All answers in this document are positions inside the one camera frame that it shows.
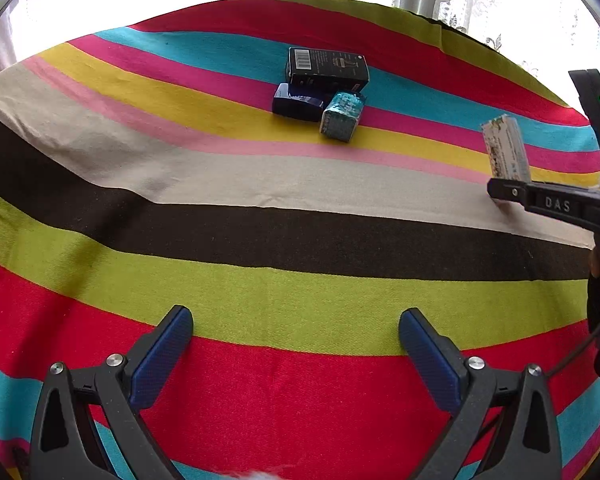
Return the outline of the person's right hand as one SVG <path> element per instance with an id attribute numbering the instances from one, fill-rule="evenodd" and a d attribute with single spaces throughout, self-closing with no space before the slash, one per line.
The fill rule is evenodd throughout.
<path id="1" fill-rule="evenodd" d="M 592 278 L 600 278 L 600 252 L 596 247 L 590 253 L 590 274 Z"/>

